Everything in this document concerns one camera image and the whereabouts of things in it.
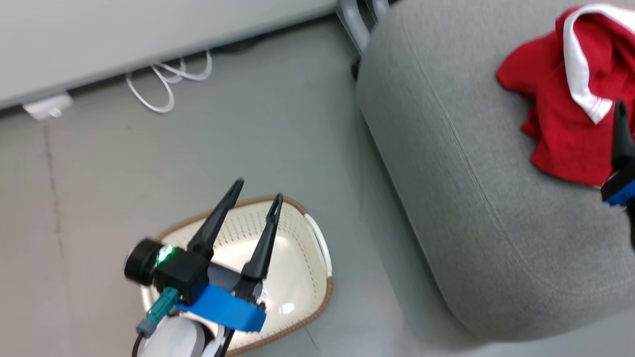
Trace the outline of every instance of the gray sofa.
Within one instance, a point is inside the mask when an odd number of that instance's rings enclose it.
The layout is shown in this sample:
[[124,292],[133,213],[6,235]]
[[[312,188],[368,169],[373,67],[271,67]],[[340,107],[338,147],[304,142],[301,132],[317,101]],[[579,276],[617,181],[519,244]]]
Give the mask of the gray sofa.
[[445,301],[485,339],[552,336],[635,306],[627,217],[531,165],[519,130],[530,103],[495,79],[576,4],[403,0],[363,55],[359,106]]

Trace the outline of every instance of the gray floor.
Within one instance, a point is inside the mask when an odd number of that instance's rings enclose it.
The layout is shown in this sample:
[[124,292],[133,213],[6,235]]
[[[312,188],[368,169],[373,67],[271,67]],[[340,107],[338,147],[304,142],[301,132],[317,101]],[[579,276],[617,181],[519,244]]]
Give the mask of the gray floor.
[[[311,212],[335,278],[322,317],[249,356],[631,355],[635,311],[523,344],[460,326],[357,115],[354,56],[329,20],[217,56],[209,80],[174,86],[168,115],[116,83],[62,118],[0,119],[3,355],[129,355],[143,311],[124,256],[240,176],[244,198],[283,191]],[[137,83],[160,103],[156,79]]]

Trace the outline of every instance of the chair leg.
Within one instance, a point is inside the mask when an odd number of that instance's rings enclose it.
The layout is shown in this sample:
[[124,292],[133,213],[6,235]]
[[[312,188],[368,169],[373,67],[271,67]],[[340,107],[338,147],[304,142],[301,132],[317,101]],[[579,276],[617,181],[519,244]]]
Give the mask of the chair leg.
[[368,6],[370,13],[373,15],[375,23],[377,23],[386,15],[390,4],[388,0],[366,0],[366,6]]
[[364,20],[361,18],[357,0],[339,0],[336,10],[340,21],[342,21],[342,25],[344,25],[353,44],[361,55],[364,53],[366,45],[368,44],[370,32],[366,24],[364,24]]

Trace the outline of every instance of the laundry basket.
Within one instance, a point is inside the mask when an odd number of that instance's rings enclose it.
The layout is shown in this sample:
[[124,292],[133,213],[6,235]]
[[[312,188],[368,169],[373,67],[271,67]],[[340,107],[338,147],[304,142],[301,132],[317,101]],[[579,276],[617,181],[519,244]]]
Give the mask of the laundry basket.
[[[275,196],[236,203],[229,211],[214,244],[215,263],[240,271],[253,253],[265,227],[265,216]],[[200,214],[165,230],[157,238],[163,243],[185,248],[211,212]],[[314,321],[328,305],[333,291],[331,258],[322,232],[307,211],[293,199],[284,198],[276,242],[263,282],[261,299],[267,319],[260,333],[236,332],[227,356],[261,347]],[[148,311],[159,293],[154,287],[141,288]],[[214,333],[216,324],[191,313],[184,316],[207,325]]]

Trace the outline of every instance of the red cloth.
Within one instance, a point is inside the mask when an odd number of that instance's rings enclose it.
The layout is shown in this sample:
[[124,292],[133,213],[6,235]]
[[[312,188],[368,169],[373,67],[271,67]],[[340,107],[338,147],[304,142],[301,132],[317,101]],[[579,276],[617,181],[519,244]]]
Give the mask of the red cloth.
[[592,4],[566,11],[556,30],[523,44],[497,77],[535,100],[521,129],[538,140],[540,170],[602,185],[611,173],[613,103],[635,111],[635,11]]

